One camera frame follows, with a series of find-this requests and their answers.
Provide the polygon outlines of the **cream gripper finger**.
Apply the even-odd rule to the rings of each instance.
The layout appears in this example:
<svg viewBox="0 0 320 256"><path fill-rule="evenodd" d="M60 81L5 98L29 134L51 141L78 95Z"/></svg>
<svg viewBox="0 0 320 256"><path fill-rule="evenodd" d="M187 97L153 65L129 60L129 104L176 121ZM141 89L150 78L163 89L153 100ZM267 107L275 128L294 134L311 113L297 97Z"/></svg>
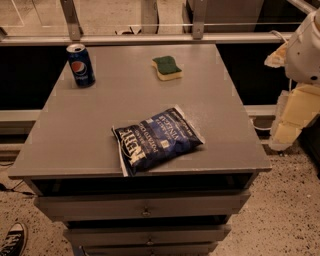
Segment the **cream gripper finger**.
<svg viewBox="0 0 320 256"><path fill-rule="evenodd" d="M287 42L279 46L271 55L267 56L267 58L264 61L264 64L272 68L284 67L286 61L287 46Z"/></svg>
<svg viewBox="0 0 320 256"><path fill-rule="evenodd" d="M269 147L284 151L320 113L320 86L298 83L278 97L276 116L270 131Z"/></svg>

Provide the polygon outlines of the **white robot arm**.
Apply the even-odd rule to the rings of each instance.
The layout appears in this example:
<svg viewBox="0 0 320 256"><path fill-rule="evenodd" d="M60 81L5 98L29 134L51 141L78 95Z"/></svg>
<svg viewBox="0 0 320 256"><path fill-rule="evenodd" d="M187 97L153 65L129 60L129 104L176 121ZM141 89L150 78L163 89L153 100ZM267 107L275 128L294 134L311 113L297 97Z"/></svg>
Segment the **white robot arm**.
<svg viewBox="0 0 320 256"><path fill-rule="evenodd" d="M285 68L294 89L278 97L268 145L284 151L320 113L320 8L307 15L288 41L269 55L264 64Z"/></svg>

